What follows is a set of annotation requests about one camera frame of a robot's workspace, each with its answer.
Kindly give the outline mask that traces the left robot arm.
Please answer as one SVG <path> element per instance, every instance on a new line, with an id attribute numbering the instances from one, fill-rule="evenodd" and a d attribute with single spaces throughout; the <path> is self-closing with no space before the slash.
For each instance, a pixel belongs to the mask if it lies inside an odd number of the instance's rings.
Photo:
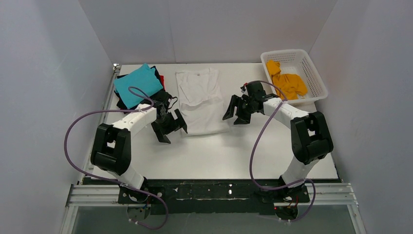
<path id="1" fill-rule="evenodd" d="M 131 138 L 150 125 L 160 143 L 170 143 L 167 135 L 183 129 L 187 124 L 178 109 L 169 111 L 168 92 L 160 90 L 152 96 L 145 96 L 131 112 L 122 119 L 98 126 L 91 155 L 92 165 L 113 175 L 118 181 L 140 189 L 146 178 L 131 165 Z"/>

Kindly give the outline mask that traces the white t-shirt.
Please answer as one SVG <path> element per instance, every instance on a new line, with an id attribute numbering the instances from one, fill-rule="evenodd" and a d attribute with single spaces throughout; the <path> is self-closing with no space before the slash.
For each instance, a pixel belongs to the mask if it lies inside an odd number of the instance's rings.
<path id="1" fill-rule="evenodd" d="M 213 68 L 176 72 L 179 109 L 187 124 L 183 136 L 206 136 L 229 131 L 228 122 L 222 120 L 225 103 L 219 74 Z"/>

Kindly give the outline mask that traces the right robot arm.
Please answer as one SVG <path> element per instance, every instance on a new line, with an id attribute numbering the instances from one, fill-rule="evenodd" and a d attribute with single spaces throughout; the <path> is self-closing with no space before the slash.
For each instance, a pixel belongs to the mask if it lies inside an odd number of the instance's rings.
<path id="1" fill-rule="evenodd" d="M 258 185 L 264 190 L 281 190 L 298 187 L 305 183 L 309 172 L 334 145 L 323 113 L 307 112 L 287 103 L 283 93 L 268 94 L 263 88 L 264 81 L 251 81 L 241 87 L 242 96 L 233 95 L 223 120 L 236 116 L 235 125 L 249 124 L 254 113 L 268 116 L 261 129 L 261 138 L 270 121 L 275 119 L 290 129 L 293 159 L 280 176 L 279 187 Z"/>

